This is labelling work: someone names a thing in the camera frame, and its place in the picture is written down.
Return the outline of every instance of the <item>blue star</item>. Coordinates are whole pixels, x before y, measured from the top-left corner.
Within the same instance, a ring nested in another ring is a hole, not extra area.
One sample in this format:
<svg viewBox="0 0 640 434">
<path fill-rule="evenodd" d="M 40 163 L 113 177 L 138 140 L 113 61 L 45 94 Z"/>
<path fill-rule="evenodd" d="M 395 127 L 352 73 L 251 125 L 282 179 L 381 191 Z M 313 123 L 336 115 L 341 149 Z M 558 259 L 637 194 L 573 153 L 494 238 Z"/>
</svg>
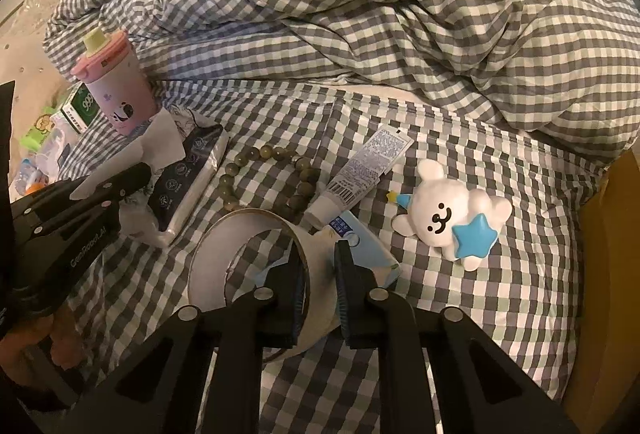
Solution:
<svg viewBox="0 0 640 434">
<path fill-rule="evenodd" d="M 489 226 L 484 214 L 478 214 L 468 225 L 453 225 L 451 230 L 458 240 L 456 256 L 459 258 L 486 257 L 498 238 L 498 232 Z"/>
</svg>

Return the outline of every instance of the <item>pink lid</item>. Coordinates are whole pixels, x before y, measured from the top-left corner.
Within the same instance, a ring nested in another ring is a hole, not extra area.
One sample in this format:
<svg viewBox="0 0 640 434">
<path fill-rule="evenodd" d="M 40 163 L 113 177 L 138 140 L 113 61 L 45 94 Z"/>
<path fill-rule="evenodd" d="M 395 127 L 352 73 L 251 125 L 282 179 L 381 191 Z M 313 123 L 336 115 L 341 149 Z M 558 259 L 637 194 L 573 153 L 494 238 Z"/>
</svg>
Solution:
<svg viewBox="0 0 640 434">
<path fill-rule="evenodd" d="M 71 75 L 81 81 L 92 82 L 117 66 L 120 61 L 114 59 L 126 55 L 122 52 L 129 46 L 129 39 L 125 30 L 113 32 L 109 34 L 109 37 L 107 45 L 91 57 L 87 57 L 86 53 L 83 53 L 76 65 L 71 68 Z"/>
</svg>

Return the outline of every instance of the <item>metal screw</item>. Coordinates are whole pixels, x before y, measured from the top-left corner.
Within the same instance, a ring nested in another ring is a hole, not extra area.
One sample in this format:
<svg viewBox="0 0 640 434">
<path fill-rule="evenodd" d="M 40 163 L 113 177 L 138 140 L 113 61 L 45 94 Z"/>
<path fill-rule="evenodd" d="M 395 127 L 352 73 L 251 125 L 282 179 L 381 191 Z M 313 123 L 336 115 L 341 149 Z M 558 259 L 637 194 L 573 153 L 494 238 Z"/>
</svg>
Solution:
<svg viewBox="0 0 640 434">
<path fill-rule="evenodd" d="M 444 318 L 450 322 L 460 322 L 465 314 L 458 308 L 447 308 L 444 310 Z"/>
<path fill-rule="evenodd" d="M 389 292 L 384 288 L 374 288 L 369 292 L 369 296 L 373 300 L 386 300 L 389 297 Z"/>
<path fill-rule="evenodd" d="M 198 316 L 198 308 L 195 306 L 185 306 L 178 311 L 178 319 L 189 322 Z"/>
<path fill-rule="evenodd" d="M 271 288 L 267 288 L 266 286 L 262 286 L 261 288 L 257 288 L 254 291 L 254 297 L 257 300 L 269 300 L 273 297 L 273 290 Z"/>
</svg>

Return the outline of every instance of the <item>hand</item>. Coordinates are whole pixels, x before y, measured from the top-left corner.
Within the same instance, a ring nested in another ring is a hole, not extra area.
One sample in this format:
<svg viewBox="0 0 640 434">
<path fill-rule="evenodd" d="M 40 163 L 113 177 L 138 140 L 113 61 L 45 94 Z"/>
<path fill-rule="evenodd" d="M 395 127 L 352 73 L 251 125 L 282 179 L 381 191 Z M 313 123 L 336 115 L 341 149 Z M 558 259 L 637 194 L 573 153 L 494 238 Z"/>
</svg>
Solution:
<svg viewBox="0 0 640 434">
<path fill-rule="evenodd" d="M 51 337 L 51 360 L 63 369 L 77 366 L 84 358 L 82 338 L 73 313 L 63 304 L 53 315 L 15 326 L 0 340 L 0 367 L 16 384 L 42 388 L 25 357 L 24 350 Z"/>
</svg>

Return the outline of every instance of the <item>gingham fabric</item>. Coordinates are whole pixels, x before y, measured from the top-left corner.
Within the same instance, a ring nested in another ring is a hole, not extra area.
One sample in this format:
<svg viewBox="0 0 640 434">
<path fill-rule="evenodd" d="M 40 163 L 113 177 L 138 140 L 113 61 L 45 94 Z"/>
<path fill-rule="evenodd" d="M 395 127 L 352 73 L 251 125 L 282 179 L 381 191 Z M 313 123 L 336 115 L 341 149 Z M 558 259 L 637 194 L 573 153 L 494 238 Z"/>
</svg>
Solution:
<svg viewBox="0 0 640 434">
<path fill-rule="evenodd" d="M 218 119 L 231 136 L 227 159 L 248 146 L 294 145 L 322 170 L 323 183 L 381 124 L 404 129 L 414 145 L 353 209 L 401 263 L 395 291 L 424 309 L 461 307 L 550 396 L 562 393 L 575 356 L 577 208 L 594 194 L 602 175 L 595 163 L 426 104 L 336 88 L 256 81 L 174 81 L 156 83 L 156 88 L 163 104 Z M 92 172 L 124 141 L 100 115 L 71 153 L 63 175 Z M 446 166 L 447 176 L 513 203 L 488 265 L 478 271 L 465 272 L 441 258 L 439 249 L 392 232 L 391 220 L 403 210 L 387 202 L 386 192 L 411 192 L 418 182 L 417 163 L 426 157 Z M 120 237 L 71 297 L 90 349 L 84 369 L 91 384 L 187 302 L 194 249 L 226 213 L 214 195 L 220 174 L 171 248 L 163 251 Z M 243 205 L 265 209 L 276 198 L 291 196 L 297 184 L 293 169 L 274 161 L 251 162 L 235 183 Z M 233 287 L 228 296 L 239 287 L 251 288 L 252 274 L 282 255 L 281 249 L 273 252 L 274 239 L 272 233 L 249 244 L 228 279 Z M 299 356 L 266 366 L 260 431 L 378 432 L 377 380 L 375 352 L 352 351 L 339 334 L 329 335 Z"/>
<path fill-rule="evenodd" d="M 67 77 L 95 26 L 152 79 L 392 85 L 604 163 L 640 122 L 632 0 L 62 0 L 44 46 Z"/>
</svg>

